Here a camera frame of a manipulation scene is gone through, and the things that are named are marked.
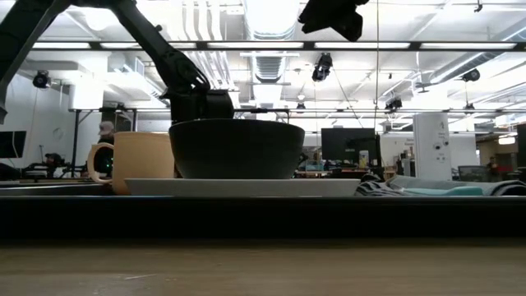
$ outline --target security camera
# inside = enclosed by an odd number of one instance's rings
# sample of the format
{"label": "security camera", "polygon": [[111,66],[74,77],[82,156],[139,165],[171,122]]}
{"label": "security camera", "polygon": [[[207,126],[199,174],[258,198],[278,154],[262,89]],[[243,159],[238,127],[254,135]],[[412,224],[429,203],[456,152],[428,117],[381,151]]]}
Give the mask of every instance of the security camera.
{"label": "security camera", "polygon": [[394,98],[388,99],[385,102],[386,110],[396,110],[400,108],[402,108],[402,99],[400,97],[394,97]]}
{"label": "security camera", "polygon": [[470,72],[465,73],[460,77],[464,82],[477,81],[480,79],[480,72],[477,69],[473,69]]}
{"label": "security camera", "polygon": [[35,78],[33,78],[33,86],[42,90],[47,90],[51,86],[49,72],[45,70],[39,70],[35,75]]}
{"label": "security camera", "polygon": [[314,72],[312,73],[312,80],[314,82],[320,82],[327,78],[330,74],[330,68],[332,67],[332,58],[330,53],[322,53]]}

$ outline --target black robotic arm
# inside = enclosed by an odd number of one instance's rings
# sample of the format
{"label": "black robotic arm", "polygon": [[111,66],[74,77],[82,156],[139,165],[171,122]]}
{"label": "black robotic arm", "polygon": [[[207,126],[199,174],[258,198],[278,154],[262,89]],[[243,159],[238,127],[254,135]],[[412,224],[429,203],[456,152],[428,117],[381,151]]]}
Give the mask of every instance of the black robotic arm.
{"label": "black robotic arm", "polygon": [[232,118],[232,101],[226,90],[210,90],[199,68],[174,49],[139,12],[134,0],[18,0],[0,23],[0,123],[7,115],[7,87],[37,39],[55,17],[70,5],[108,8],[148,53],[167,86],[175,123],[198,118]]}

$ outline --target wooden table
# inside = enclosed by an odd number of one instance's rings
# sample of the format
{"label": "wooden table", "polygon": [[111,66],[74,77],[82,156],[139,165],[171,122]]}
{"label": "wooden table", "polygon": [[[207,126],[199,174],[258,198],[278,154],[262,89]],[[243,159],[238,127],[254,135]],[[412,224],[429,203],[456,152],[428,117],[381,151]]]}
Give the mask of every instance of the wooden table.
{"label": "wooden table", "polygon": [[526,245],[494,239],[0,248],[2,296],[524,296],[524,279]]}

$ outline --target ceiling light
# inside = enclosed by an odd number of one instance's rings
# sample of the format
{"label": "ceiling light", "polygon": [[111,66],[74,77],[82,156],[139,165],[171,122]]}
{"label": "ceiling light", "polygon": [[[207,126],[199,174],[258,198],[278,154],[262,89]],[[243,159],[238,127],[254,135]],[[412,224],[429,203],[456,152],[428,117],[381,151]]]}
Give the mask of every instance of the ceiling light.
{"label": "ceiling light", "polygon": [[240,53],[241,58],[298,58],[299,53]]}
{"label": "ceiling light", "polygon": [[245,42],[209,42],[210,49],[301,49],[303,42],[283,41],[245,41]]}
{"label": "ceiling light", "polygon": [[515,144],[515,137],[499,138],[499,145],[511,145]]}
{"label": "ceiling light", "polygon": [[137,42],[104,42],[100,44],[103,49],[140,49],[141,46]]}
{"label": "ceiling light", "polygon": [[316,42],[315,49],[407,49],[409,42]]}
{"label": "ceiling light", "polygon": [[37,42],[33,49],[89,49],[87,42]]}
{"label": "ceiling light", "polygon": [[423,43],[421,49],[512,49],[516,43]]}
{"label": "ceiling light", "polygon": [[168,42],[175,49],[195,49],[197,44],[195,42]]}

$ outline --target computer monitor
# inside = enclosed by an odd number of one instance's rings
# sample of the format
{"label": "computer monitor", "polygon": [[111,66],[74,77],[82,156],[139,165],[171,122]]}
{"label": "computer monitor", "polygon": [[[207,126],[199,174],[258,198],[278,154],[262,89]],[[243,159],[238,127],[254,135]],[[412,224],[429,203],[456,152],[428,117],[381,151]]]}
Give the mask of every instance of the computer monitor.
{"label": "computer monitor", "polygon": [[363,150],[369,151],[369,166],[380,165],[374,128],[321,129],[321,157],[324,160],[349,160],[358,164],[360,151]]}
{"label": "computer monitor", "polygon": [[21,158],[24,154],[25,134],[26,132],[0,132],[0,159]]}

